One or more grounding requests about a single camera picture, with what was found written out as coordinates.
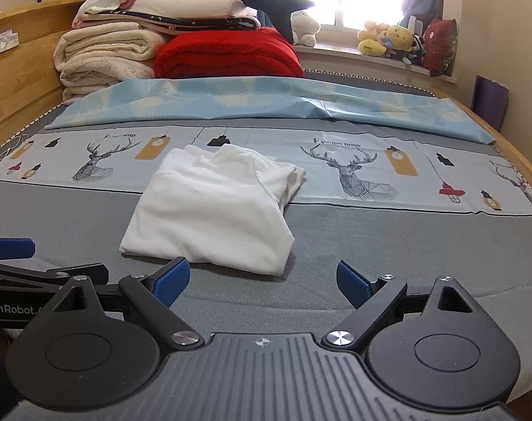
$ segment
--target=red cushion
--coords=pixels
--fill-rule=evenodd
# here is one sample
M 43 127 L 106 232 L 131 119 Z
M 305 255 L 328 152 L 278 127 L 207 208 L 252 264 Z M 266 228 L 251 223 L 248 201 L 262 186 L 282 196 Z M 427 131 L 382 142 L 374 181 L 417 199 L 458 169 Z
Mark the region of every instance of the red cushion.
M 269 27 L 179 35 L 155 60 L 157 78 L 233 75 L 303 77 L 303 69 L 293 46 Z
M 422 66 L 431 75 L 444 74 L 453 60 L 457 47 L 457 22 L 455 19 L 433 19 L 424 33 L 424 48 L 428 51 Z

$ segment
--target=metal screw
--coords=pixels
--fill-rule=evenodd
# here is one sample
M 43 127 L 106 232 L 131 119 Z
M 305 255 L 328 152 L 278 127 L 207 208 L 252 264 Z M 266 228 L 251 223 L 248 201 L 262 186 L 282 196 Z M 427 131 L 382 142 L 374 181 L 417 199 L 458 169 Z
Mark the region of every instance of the metal screw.
M 332 345 L 349 345 L 354 341 L 354 336 L 346 330 L 333 330 L 327 334 L 327 340 Z
M 172 342 L 176 345 L 193 345 L 199 342 L 200 336 L 192 330 L 181 330 L 172 335 Z

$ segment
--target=red blanket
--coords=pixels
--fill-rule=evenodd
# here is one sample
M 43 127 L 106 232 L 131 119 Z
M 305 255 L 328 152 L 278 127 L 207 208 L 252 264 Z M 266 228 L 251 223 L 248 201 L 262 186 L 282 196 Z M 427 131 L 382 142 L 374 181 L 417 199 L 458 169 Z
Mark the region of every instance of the red blanket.
M 180 35 L 155 60 L 158 78 L 232 75 L 303 77 L 303 69 L 293 46 L 269 27 Z

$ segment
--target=deer illustration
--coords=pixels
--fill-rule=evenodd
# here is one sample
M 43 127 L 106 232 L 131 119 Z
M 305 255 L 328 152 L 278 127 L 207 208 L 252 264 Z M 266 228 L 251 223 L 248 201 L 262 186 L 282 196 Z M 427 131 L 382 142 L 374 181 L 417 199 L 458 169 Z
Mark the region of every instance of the deer illustration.
M 399 194 L 393 186 L 387 183 L 373 183 L 357 177 L 356 171 L 359 171 L 363 164 L 374 162 L 377 154 L 369 156 L 358 148 L 365 158 L 361 159 L 358 155 L 354 155 L 355 159 L 350 160 L 348 164 L 340 164 L 334 158 L 330 158 L 327 152 L 323 156 L 317 154 L 315 149 L 319 145 L 315 145 L 308 151 L 301 147 L 301 150 L 312 158 L 326 161 L 331 168 L 337 168 L 340 174 L 340 184 L 347 195 L 368 201 L 392 201 Z
M 104 160 L 104 158 L 108 158 L 113 154 L 129 150 L 132 147 L 140 144 L 140 142 L 133 144 L 129 135 L 127 136 L 127 140 L 129 143 L 126 146 L 120 147 L 118 145 L 115 149 L 109 150 L 102 155 L 98 155 L 100 142 L 98 145 L 94 145 L 93 143 L 88 144 L 87 150 L 90 152 L 90 155 L 88 155 L 90 160 L 88 160 L 87 163 L 81 169 L 79 169 L 75 175 L 73 175 L 73 180 L 75 182 L 100 182 L 105 178 L 110 177 L 113 174 L 112 168 L 99 168 L 96 166 L 96 164 L 100 160 Z
M 525 179 L 523 177 L 521 177 L 520 175 L 518 175 L 516 172 L 515 172 L 515 169 L 510 167 L 510 166 L 504 166 L 503 164 L 497 164 L 497 163 L 494 163 L 491 161 L 491 163 L 495 166 L 495 169 L 491 169 L 492 172 L 494 172 L 494 174 L 496 175 L 499 175 L 500 177 L 502 177 L 503 179 L 506 179 L 507 181 L 510 181 L 511 184 L 514 186 L 514 187 L 517 187 L 521 190 L 521 192 L 525 195 L 525 197 L 527 198 L 527 200 L 531 203 L 532 205 L 532 194 L 527 191 L 527 185 L 525 183 Z M 507 168 L 507 169 L 512 169 L 516 175 L 516 178 L 517 178 L 517 181 L 514 181 L 513 179 L 507 177 L 506 175 L 503 175 L 502 173 L 500 173 L 498 171 L 498 168 Z

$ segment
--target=white stuffed animal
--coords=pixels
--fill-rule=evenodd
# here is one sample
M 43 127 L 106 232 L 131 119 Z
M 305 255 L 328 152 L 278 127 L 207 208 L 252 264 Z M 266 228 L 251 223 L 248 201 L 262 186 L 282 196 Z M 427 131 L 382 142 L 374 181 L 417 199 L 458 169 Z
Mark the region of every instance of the white stuffed animal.
M 307 47 L 316 46 L 315 35 L 320 31 L 320 24 L 305 11 L 291 14 L 293 29 L 293 44 L 303 44 Z

